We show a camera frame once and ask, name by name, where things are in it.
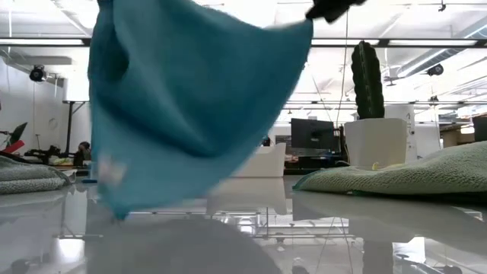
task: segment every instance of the gray towel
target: gray towel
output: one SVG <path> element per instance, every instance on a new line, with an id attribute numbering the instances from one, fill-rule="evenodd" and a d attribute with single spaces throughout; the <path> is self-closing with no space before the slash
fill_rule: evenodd
<path id="1" fill-rule="evenodd" d="M 57 190 L 68 184 L 68 177 L 54 167 L 0 156 L 0 195 Z"/>

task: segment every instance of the ceiling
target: ceiling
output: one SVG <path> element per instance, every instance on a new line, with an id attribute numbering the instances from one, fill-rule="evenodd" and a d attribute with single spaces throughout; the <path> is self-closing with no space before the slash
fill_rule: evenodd
<path id="1" fill-rule="evenodd" d="M 311 0 L 196 1 L 260 27 L 302 20 L 312 5 Z M 445 0 L 446 8 L 438 11 L 440 3 L 440 0 L 368 0 L 361 7 L 352 8 L 348 16 L 334 24 L 317 21 L 314 36 L 337 39 L 465 38 L 487 27 L 487 0 Z M 89 37 L 97 13 L 97 3 L 92 0 L 0 0 L 0 37 Z M 311 50 L 298 86 L 278 122 L 286 123 L 292 117 L 307 116 L 339 122 L 353 119 L 352 46 L 347 49 Z M 4 56 L 8 53 L 11 62 L 26 69 L 36 65 L 33 62 L 43 61 L 47 71 L 62 77 L 85 77 L 89 55 L 85 48 L 0 49 Z M 397 72 L 407 69 L 414 72 L 407 78 L 394 81 L 394 85 L 385 81 L 385 101 L 427 101 L 434 95 L 440 101 L 485 100 L 487 49 L 466 49 L 456 55 L 447 55 L 448 58 L 441 50 L 377 49 L 384 77 L 400 76 Z M 435 54 L 443 56 L 437 60 L 444 67 L 443 75 L 430 77 L 422 74 L 424 70 L 416 72 L 413 69 L 415 64 L 425 62 Z M 427 104 L 418 105 L 415 106 L 416 119 L 432 121 L 435 113 L 457 118 L 459 115 L 455 110 L 459 107 L 456 104 L 440 105 L 433 110 Z"/>

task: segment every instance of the glossy white table surface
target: glossy white table surface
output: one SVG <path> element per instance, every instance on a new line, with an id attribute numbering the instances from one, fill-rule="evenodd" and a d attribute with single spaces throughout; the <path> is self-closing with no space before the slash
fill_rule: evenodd
<path id="1" fill-rule="evenodd" d="M 0 274 L 487 273 L 487 209 L 276 197 L 282 179 L 258 180 L 121 223 L 95 186 L 0 196 Z"/>

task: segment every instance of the computer monitor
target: computer monitor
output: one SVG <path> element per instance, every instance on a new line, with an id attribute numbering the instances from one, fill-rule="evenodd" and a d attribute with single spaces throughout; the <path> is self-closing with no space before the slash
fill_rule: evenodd
<path id="1" fill-rule="evenodd" d="M 10 134 L 10 139 L 8 140 L 7 146 L 14 144 L 15 142 L 17 142 L 21 139 L 22 133 L 24 133 L 26 126 L 27 126 L 27 123 L 23 123 L 14 129 L 13 133 Z"/>
<path id="2" fill-rule="evenodd" d="M 335 147 L 333 122 L 291 119 L 291 146 L 332 150 Z"/>
<path id="3" fill-rule="evenodd" d="M 474 117 L 472 122 L 475 129 L 475 142 L 487 141 L 487 117 Z"/>

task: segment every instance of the cactus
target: cactus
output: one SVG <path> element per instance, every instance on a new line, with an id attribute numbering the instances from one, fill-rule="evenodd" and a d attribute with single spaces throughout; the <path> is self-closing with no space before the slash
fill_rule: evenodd
<path id="1" fill-rule="evenodd" d="M 383 118 L 384 96 L 380 81 L 380 64 L 375 49 L 361 41 L 352 54 L 355 102 L 359 119 Z"/>

